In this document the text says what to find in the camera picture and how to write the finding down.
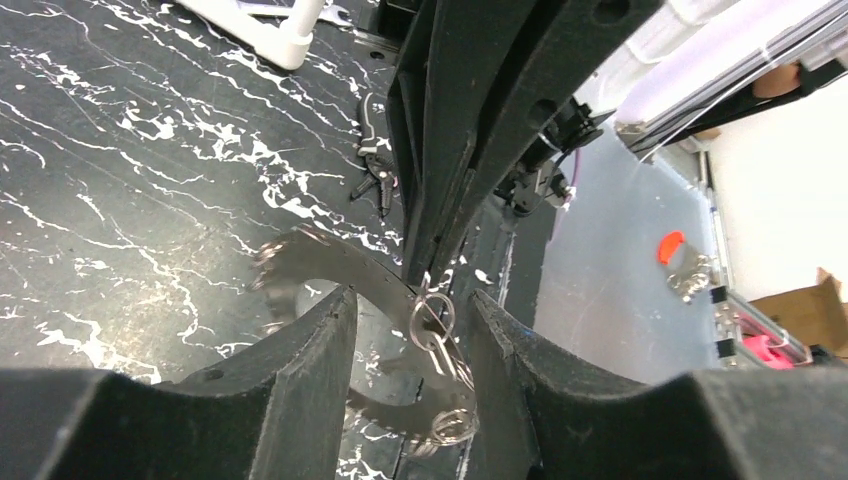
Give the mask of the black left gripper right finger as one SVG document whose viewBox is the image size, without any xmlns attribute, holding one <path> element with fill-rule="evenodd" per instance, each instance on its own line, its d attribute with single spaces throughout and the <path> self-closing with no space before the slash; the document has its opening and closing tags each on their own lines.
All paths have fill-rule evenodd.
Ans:
<svg viewBox="0 0 848 480">
<path fill-rule="evenodd" d="M 647 386 L 468 301 L 473 479 L 843 479 L 847 371 L 702 370 Z"/>
</svg>

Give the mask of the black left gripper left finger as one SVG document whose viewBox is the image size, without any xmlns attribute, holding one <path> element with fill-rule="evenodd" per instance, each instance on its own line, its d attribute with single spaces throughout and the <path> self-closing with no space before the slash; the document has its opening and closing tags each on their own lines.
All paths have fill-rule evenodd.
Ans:
<svg viewBox="0 0 848 480">
<path fill-rule="evenodd" d="M 357 334 L 339 287 L 295 323 L 178 383 L 5 369 L 5 479 L 331 479 Z"/>
</svg>

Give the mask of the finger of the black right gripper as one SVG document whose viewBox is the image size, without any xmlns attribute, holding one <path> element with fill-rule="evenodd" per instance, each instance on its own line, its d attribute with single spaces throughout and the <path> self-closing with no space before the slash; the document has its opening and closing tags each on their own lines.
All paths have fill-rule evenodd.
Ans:
<svg viewBox="0 0 848 480">
<path fill-rule="evenodd" d="M 435 278 L 482 107 L 532 1 L 424 1 L 398 57 L 388 119 L 405 209 L 403 277 Z"/>
<path fill-rule="evenodd" d="M 484 200 L 569 98 L 661 7 L 659 1 L 532 1 L 482 107 L 456 217 L 458 249 Z"/>
</svg>

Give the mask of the small silver split keyring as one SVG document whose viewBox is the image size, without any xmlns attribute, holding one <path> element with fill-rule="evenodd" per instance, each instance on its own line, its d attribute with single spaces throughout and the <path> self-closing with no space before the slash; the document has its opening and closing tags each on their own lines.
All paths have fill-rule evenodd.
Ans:
<svg viewBox="0 0 848 480">
<path fill-rule="evenodd" d="M 415 298 L 409 319 L 410 339 L 429 354 L 436 373 L 451 380 L 458 377 L 447 348 L 455 324 L 456 309 L 447 295 L 425 291 Z"/>
</svg>

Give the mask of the cardboard box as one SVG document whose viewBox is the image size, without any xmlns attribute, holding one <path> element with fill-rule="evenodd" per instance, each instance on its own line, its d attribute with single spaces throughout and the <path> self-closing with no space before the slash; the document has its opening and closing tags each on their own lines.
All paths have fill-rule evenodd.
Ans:
<svg viewBox="0 0 848 480">
<path fill-rule="evenodd" d="M 847 301 L 842 298 L 846 286 L 818 267 L 814 285 L 766 296 L 751 304 L 802 344 L 810 348 L 819 345 L 847 362 Z"/>
</svg>

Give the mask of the black handled pliers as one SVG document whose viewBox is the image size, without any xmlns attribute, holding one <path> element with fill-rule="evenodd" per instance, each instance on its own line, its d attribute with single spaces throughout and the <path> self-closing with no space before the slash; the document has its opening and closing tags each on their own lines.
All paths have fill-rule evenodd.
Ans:
<svg viewBox="0 0 848 480">
<path fill-rule="evenodd" d="M 363 180 L 350 193 L 350 200 L 358 200 L 372 188 L 379 194 L 378 214 L 385 219 L 391 211 L 392 195 L 398 186 L 395 162 L 390 151 L 381 148 L 378 139 L 377 112 L 374 110 L 376 97 L 373 91 L 366 93 L 358 104 L 358 120 L 361 136 L 357 157 L 364 161 L 366 173 Z"/>
</svg>

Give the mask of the white PVC pipe frame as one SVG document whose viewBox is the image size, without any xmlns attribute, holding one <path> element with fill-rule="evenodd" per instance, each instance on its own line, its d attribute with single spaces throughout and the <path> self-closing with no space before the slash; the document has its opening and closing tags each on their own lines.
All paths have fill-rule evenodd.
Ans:
<svg viewBox="0 0 848 480">
<path fill-rule="evenodd" d="M 353 26 L 347 9 L 323 1 L 297 0 L 291 6 L 226 0 L 182 0 L 179 4 L 288 71 L 303 65 L 317 22 Z"/>
</svg>

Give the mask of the aluminium rail frame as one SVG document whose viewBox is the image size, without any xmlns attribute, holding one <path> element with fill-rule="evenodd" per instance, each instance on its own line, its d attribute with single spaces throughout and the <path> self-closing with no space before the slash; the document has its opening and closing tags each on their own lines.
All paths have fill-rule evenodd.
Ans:
<svg viewBox="0 0 848 480">
<path fill-rule="evenodd" d="M 847 283 L 847 5 L 669 1 L 628 50 L 648 64 L 615 127 L 641 160 L 697 167 L 712 261 L 705 296 L 720 364 L 800 369 L 842 360 L 751 302 Z"/>
</svg>

